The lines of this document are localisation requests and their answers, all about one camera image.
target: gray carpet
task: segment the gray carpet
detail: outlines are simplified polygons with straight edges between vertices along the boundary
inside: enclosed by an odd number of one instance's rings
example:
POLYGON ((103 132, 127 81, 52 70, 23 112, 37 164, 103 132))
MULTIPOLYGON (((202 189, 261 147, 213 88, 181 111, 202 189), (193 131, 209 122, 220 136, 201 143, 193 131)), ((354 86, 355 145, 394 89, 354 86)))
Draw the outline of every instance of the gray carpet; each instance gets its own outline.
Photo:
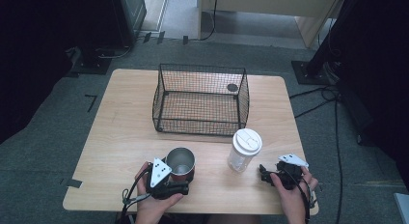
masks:
MULTIPOLYGON (((114 212, 64 210, 67 189, 61 184, 75 170, 114 69, 156 70, 160 63, 244 67, 249 74, 281 76, 288 93, 294 95, 316 86, 298 85, 290 62, 309 61, 313 56, 311 50, 214 42, 183 45, 181 40, 156 44, 151 39, 113 59, 106 75, 62 78, 31 123, 0 145, 0 223, 114 223, 114 212), (97 96, 90 112, 92 98, 85 95, 97 96)), ((293 113, 322 101, 320 93, 294 98, 293 113)), ((401 223, 393 194, 408 191, 395 163, 377 148, 357 145, 347 111, 341 103, 337 108, 343 174, 340 223, 401 223)), ((310 170, 322 187, 317 191, 320 211, 310 223, 337 219, 341 179, 335 119, 334 103, 296 119, 310 170)), ((262 220, 286 222, 281 215, 265 215, 262 220)))

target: floor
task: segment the floor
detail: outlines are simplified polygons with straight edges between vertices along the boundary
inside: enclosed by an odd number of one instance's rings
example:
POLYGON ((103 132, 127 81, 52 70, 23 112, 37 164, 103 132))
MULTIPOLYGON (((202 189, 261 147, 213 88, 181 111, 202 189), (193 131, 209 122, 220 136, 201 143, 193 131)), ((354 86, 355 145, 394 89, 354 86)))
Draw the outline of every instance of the floor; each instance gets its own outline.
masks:
MULTIPOLYGON (((141 35, 165 32, 165 38, 189 40, 198 38, 199 10, 197 0, 145 0, 147 16, 141 35)), ((208 37, 213 27, 212 11, 204 12, 202 38, 208 37)), ((318 49, 331 25, 328 20, 310 49, 318 49)), ((266 45, 295 49, 307 48, 293 16, 275 14, 248 14, 216 12, 215 32, 206 42, 224 42, 266 45)))

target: cup lid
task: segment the cup lid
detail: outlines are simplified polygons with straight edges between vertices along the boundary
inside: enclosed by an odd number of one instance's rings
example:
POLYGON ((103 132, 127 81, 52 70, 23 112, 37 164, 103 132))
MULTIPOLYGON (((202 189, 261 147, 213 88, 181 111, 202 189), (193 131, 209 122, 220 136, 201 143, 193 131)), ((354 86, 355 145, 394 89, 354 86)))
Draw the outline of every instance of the cup lid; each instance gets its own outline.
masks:
POLYGON ((249 128, 238 130, 233 137, 233 143, 239 152, 246 155, 257 154, 262 146, 259 135, 249 128))

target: metal mug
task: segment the metal mug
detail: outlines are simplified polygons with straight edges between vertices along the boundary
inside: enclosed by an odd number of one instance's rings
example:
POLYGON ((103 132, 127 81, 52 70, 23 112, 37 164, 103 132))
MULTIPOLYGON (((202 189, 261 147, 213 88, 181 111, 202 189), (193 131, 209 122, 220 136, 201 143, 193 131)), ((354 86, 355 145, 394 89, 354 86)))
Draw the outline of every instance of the metal mug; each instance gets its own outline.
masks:
POLYGON ((189 149, 172 149, 166 156, 165 163, 172 168, 171 178, 174 182, 193 181, 196 160, 189 149))

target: black wire basket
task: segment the black wire basket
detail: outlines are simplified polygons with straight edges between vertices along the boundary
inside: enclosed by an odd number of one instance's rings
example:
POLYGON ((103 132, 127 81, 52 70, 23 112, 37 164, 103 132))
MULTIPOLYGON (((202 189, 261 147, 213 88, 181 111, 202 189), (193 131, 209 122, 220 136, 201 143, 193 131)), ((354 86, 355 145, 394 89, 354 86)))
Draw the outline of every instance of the black wire basket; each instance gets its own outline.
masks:
POLYGON ((244 68, 161 64, 153 99, 160 132, 233 136, 249 115, 244 68))

